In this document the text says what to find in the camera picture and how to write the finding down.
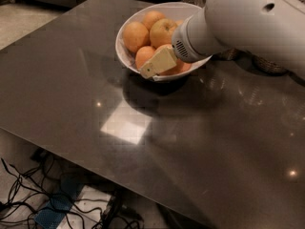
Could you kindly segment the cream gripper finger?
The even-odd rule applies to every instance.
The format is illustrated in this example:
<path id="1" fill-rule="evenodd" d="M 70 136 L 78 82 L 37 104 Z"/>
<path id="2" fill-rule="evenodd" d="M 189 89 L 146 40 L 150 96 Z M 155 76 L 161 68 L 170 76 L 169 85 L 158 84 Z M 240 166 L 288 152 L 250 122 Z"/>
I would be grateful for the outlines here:
<path id="1" fill-rule="evenodd" d="M 177 57 L 172 48 L 166 47 L 158 51 L 151 59 L 147 60 L 139 69 L 140 74 L 152 78 L 176 66 Z"/>

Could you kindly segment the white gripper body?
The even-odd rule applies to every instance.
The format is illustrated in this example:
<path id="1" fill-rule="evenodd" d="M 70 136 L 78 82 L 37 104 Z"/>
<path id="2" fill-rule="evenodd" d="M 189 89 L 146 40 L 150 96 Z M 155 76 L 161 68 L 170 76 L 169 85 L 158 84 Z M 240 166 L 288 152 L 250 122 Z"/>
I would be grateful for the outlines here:
<path id="1" fill-rule="evenodd" d="M 203 56 L 196 52 L 191 45 L 186 23 L 182 23 L 174 31 L 172 36 L 172 45 L 176 57 L 181 59 L 183 62 L 194 63 L 203 59 Z"/>

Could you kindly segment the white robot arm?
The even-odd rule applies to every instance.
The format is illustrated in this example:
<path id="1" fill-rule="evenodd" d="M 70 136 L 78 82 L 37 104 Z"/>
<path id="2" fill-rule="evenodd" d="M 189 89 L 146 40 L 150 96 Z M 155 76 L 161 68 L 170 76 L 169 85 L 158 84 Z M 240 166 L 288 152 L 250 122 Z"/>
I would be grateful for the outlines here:
<path id="1" fill-rule="evenodd" d="M 151 78 L 174 67 L 176 60 L 203 60 L 229 49 L 260 56 L 305 76 L 305 5 L 299 0 L 206 0 L 203 9 L 173 33 L 172 47 L 140 69 Z"/>

